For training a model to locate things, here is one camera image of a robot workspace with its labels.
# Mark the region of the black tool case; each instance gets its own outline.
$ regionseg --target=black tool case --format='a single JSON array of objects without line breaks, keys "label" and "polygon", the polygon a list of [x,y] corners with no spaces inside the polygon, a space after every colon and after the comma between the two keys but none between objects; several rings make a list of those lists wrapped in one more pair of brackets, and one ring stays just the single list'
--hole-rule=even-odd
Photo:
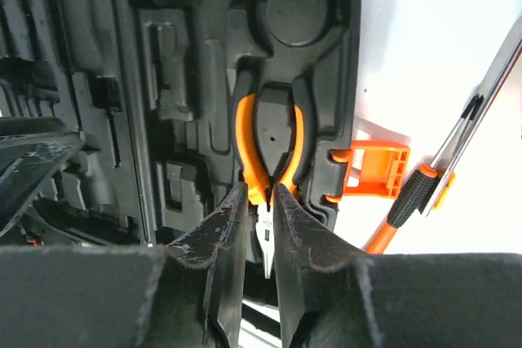
[{"label": "black tool case", "polygon": [[0,110],[58,117],[83,148],[28,214],[93,244],[169,242],[241,181],[232,148],[237,74],[258,79],[255,134],[268,173],[294,142],[293,81],[312,97],[299,199],[328,227],[346,165],[361,0],[0,0]]}]

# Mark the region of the orange pliers handle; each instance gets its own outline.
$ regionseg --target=orange pliers handle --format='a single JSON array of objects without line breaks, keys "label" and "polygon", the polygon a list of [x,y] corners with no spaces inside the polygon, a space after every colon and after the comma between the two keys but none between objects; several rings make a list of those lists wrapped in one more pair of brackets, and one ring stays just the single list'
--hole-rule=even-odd
[{"label": "orange pliers handle", "polygon": [[[290,163],[278,180],[295,195],[299,182],[306,174],[313,152],[315,129],[312,101],[309,99],[306,80],[298,77],[292,86],[294,92],[295,143]],[[243,169],[243,179],[248,185],[248,197],[252,205],[272,203],[270,178],[259,157],[254,136],[254,105],[256,94],[254,76],[243,71],[237,78],[234,112],[234,148]]]}]

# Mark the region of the metal shaft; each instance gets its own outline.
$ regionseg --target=metal shaft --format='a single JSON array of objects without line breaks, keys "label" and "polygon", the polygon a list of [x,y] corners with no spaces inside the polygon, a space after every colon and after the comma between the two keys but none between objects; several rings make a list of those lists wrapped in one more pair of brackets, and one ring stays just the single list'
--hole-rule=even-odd
[{"label": "metal shaft", "polygon": [[484,119],[486,112],[491,107],[491,104],[497,97],[498,92],[502,88],[502,85],[506,81],[509,73],[511,72],[515,62],[517,61],[520,51],[522,50],[522,18],[519,18],[510,32],[507,34],[504,43],[500,47],[497,55],[491,66],[489,67],[488,72],[486,73],[483,81],[480,83],[480,89],[488,89],[486,96],[484,97],[484,102],[479,108],[475,120],[472,122],[472,125],[469,127],[467,132],[462,136],[462,142],[458,144],[455,152],[449,162],[448,169],[445,171],[444,175],[439,181],[435,191],[430,197],[430,200],[427,202],[426,208],[424,208],[422,215],[427,216],[433,209],[439,195],[444,190],[446,183],[449,180],[449,177],[455,170],[455,166],[460,161],[462,154],[466,151],[468,144],[470,143],[473,135],[478,129],[480,123]]},{"label": "metal shaft", "polygon": [[439,151],[435,154],[435,156],[433,157],[433,159],[431,160],[431,164],[430,166],[433,168],[433,169],[436,169],[437,168],[437,165],[439,164],[439,161],[440,159],[442,159],[442,157],[444,156],[445,152],[446,152],[446,149],[448,148],[449,144],[453,141],[453,138],[455,137],[455,135],[457,134],[458,130],[460,130],[460,128],[462,127],[462,123],[465,121],[465,119],[463,118],[459,118],[458,121],[457,121],[457,124],[455,124],[455,126],[453,127],[453,129],[451,130],[451,132],[449,132],[449,135],[448,137],[446,138],[446,140],[442,143],[442,146],[440,147]]}]

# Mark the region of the white surface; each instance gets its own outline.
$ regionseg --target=white surface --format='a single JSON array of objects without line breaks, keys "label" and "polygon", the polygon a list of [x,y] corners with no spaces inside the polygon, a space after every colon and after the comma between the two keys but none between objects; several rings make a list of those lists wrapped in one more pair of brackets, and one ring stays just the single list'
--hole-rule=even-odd
[{"label": "white surface", "polygon": [[[362,0],[356,114],[433,155],[522,12],[522,0]],[[522,64],[456,170],[440,211],[414,215],[387,253],[522,253]],[[362,246],[392,202],[345,198],[335,232]]]},{"label": "white surface", "polygon": [[281,340],[242,319],[238,344],[240,348],[278,348],[281,346]]}]

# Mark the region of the orange latch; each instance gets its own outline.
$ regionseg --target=orange latch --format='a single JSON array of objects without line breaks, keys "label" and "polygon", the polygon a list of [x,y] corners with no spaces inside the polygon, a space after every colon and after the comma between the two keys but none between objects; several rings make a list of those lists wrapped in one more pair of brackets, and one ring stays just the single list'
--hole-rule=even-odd
[{"label": "orange latch", "polygon": [[[355,150],[365,150],[359,185],[349,187],[347,181],[352,172]],[[399,196],[409,158],[409,147],[404,144],[382,140],[355,140],[349,150],[333,150],[332,159],[348,163],[342,196],[325,198],[339,203],[343,196],[380,196],[396,199]]]},{"label": "orange latch", "polygon": [[[439,172],[439,178],[442,178],[442,175],[444,174],[444,171],[440,171]],[[433,209],[434,210],[437,210],[440,208],[440,206],[442,205],[442,202],[444,201],[444,199],[446,198],[446,196],[448,195],[448,192],[449,192],[449,189],[453,186],[453,183],[455,182],[455,172],[453,172],[450,176],[449,176],[449,180],[448,182],[446,183],[446,186],[444,187],[444,189],[442,190],[442,193],[439,195],[439,198],[437,199],[435,205],[433,205]]]}]

